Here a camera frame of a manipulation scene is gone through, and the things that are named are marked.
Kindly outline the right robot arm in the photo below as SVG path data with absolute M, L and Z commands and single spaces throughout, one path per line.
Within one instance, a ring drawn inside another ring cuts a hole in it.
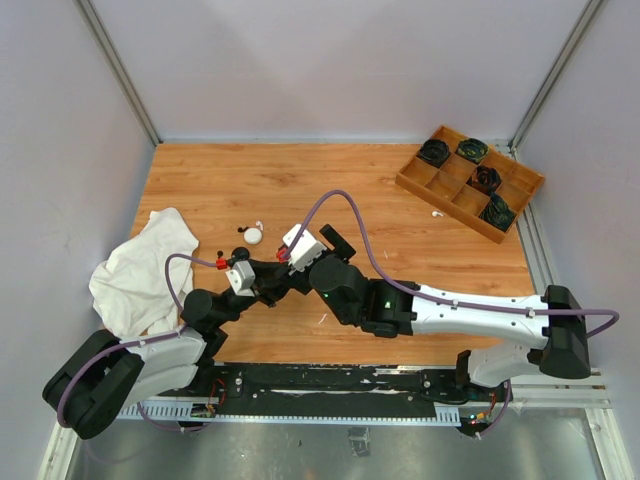
M 541 296 L 504 297 L 390 284 L 350 264 L 354 249 L 330 226 L 323 234 L 328 245 L 294 225 L 283 245 L 293 250 L 289 266 L 307 275 L 341 324 L 383 338 L 459 333 L 500 339 L 497 346 L 458 355 L 453 387 L 463 399 L 535 371 L 570 380 L 590 376 L 585 320 L 568 288 L 550 285 Z

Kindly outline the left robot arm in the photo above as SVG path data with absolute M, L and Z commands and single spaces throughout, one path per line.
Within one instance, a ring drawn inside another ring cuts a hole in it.
M 43 400 L 60 426 L 82 439 L 102 433 L 119 412 L 172 390 L 200 396 L 214 383 L 214 357 L 227 339 L 222 327 L 256 303 L 274 306 L 293 289 L 298 273 L 285 263 L 237 260 L 229 286 L 195 289 L 184 299 L 183 326 L 121 339 L 98 330 L 46 383 Z

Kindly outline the dark swirl cup far left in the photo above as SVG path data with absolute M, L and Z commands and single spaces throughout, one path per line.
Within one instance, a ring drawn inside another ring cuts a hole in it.
M 424 162 L 440 168 L 450 157 L 450 154 L 446 142 L 440 139 L 429 139 L 422 144 L 416 156 Z

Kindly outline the white cloth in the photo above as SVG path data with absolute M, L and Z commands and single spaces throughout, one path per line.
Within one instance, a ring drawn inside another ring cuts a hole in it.
M 142 231 L 112 251 L 94 270 L 89 290 L 104 327 L 120 337 L 157 334 L 178 325 L 177 302 L 193 290 L 193 269 L 174 254 L 192 255 L 199 246 L 179 211 L 150 213 Z

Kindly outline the wooden compartment tray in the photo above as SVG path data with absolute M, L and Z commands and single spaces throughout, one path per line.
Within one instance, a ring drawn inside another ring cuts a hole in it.
M 440 126 L 396 174 L 395 183 L 500 244 L 545 177 L 488 143 Z

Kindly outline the blue green swirl cup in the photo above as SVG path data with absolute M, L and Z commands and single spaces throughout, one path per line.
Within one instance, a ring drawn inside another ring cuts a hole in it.
M 507 202 L 496 193 L 490 195 L 488 204 L 479 215 L 480 219 L 503 232 L 509 229 L 515 217 Z

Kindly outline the dark red swirl cup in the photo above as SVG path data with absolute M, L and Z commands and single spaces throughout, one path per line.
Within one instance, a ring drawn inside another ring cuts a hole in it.
M 467 184 L 484 195 L 491 196 L 502 183 L 501 176 L 495 168 L 478 166 L 467 180 Z

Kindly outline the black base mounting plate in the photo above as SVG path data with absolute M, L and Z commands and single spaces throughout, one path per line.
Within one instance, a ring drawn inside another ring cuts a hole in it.
M 222 401 L 220 414 L 311 419 L 434 419 L 438 406 L 494 406 L 506 388 L 481 387 L 454 369 L 393 365 L 227 363 L 187 391 Z

